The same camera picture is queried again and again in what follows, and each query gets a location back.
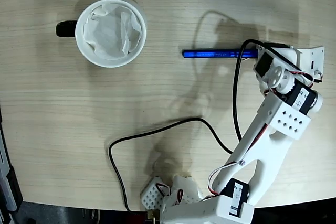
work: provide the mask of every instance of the black mug handle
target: black mug handle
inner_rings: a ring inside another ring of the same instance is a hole
[[[56,35],[58,37],[75,37],[77,20],[62,21],[56,25]]]

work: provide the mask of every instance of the white tissue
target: white tissue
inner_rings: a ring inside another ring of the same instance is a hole
[[[103,59],[117,60],[132,52],[140,41],[141,25],[135,13],[119,4],[103,4],[84,25],[84,40]]]

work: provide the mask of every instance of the white robotic arm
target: white robotic arm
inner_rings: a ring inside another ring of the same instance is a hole
[[[176,204],[177,190],[176,194],[165,197],[161,223],[218,224],[228,220],[251,223],[254,205],[275,180],[293,141],[300,139],[309,125],[311,119],[307,114],[319,111],[323,103],[322,96],[311,88],[315,80],[323,77],[324,47],[294,49],[277,45],[272,45],[272,49],[293,64],[258,47],[254,71],[265,99],[225,165],[210,175],[208,187],[213,196],[200,200],[192,180],[175,178],[173,188],[182,188],[188,193],[184,204],[182,196]],[[255,174],[248,184],[233,179],[239,170],[255,160]],[[219,173],[211,184],[216,172]]]

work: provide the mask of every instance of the white mug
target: white mug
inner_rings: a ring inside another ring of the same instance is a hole
[[[138,46],[135,50],[128,53],[126,56],[122,58],[118,58],[116,60],[108,60],[98,57],[94,53],[94,49],[91,45],[84,41],[83,30],[84,24],[87,22],[87,19],[91,12],[97,7],[101,6],[105,3],[116,3],[123,5],[129,9],[131,9],[136,17],[139,20],[142,29],[142,36],[138,43]],[[91,5],[89,5],[79,16],[78,20],[68,20],[63,21],[57,24],[56,26],[56,35],[58,37],[75,37],[76,43],[79,51],[84,55],[87,60],[92,62],[95,65],[105,67],[105,68],[117,68],[130,63],[134,60],[139,53],[141,52],[145,41],[146,41],[146,32],[147,32],[147,20],[145,14],[141,7],[133,0],[99,0]]]

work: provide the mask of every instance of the blue pen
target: blue pen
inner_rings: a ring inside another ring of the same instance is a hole
[[[239,49],[184,49],[183,58],[238,58]],[[245,49],[243,59],[258,58],[257,49]]]

